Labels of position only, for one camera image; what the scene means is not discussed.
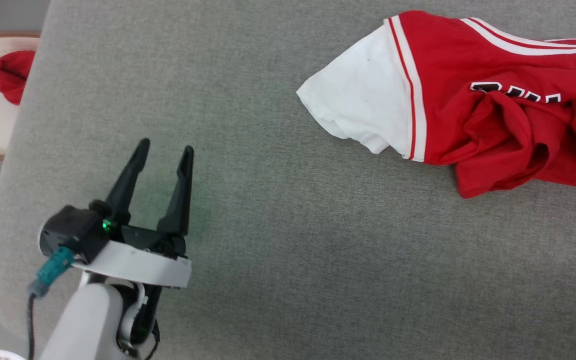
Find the black cable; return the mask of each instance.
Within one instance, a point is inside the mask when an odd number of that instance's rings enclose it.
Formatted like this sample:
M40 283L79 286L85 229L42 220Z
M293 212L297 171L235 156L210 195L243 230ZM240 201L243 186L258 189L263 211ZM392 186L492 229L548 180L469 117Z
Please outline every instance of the black cable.
M162 338L160 337L160 324L157 323L157 320L155 320L155 326L152 328L152 334L155 337L155 346L152 347L152 350L144 360L151 360L151 358L153 358L155 351L157 351L157 347L160 346L160 341L162 341Z
M35 326L33 324L33 308L35 305L35 294L28 297L28 308L26 310L26 321L28 323L28 360L35 358Z

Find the white sleeve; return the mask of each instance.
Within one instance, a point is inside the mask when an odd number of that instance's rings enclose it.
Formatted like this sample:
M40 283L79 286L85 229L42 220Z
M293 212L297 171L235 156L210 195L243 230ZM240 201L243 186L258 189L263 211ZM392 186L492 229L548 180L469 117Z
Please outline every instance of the white sleeve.
M392 35L382 27L306 80L297 95L330 135L354 139L370 152L392 146L410 152L410 100L393 59Z

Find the jersey lettering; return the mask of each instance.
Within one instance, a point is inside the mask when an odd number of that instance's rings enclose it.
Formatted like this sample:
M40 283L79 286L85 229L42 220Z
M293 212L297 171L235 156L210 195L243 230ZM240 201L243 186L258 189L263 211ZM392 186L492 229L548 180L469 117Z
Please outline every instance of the jersey lettering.
M470 89L473 91L501 91L501 82L473 82L470 84Z
M501 82L496 81L479 81L479 82L472 82L470 84L470 89L472 91L482 91L485 93L491 91L501 91L503 89L503 85ZM522 89L515 85L510 85L508 91L505 92L506 95L510 96L511 98L524 98L526 100L534 101L538 103L542 96L534 93L532 91L526 91L526 89ZM546 103L561 103L562 102L562 94L554 93L552 95L546 95Z

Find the robotic arm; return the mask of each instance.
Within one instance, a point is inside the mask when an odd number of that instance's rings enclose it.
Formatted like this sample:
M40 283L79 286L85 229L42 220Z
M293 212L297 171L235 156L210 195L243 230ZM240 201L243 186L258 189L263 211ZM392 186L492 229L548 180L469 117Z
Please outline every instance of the robotic arm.
M129 225L129 205L144 169L150 140L142 139L105 201L87 209L66 205L39 232L48 262L28 287L29 356L34 359L32 312L69 267L83 269L78 290L48 340L41 360L141 360L151 333L160 341L157 305L164 287L188 286L192 263L186 257L194 150L186 146L176 169L177 183L156 230ZM107 284L109 279L131 285Z

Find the white mounting plate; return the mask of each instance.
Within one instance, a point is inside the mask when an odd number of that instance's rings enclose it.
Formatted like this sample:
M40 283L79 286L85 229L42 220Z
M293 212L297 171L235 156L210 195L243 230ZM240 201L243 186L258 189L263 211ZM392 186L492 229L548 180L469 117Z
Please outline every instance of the white mounting plate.
M170 259L112 240L90 264L75 262L72 266L110 278L172 288L187 288L192 272L188 259Z

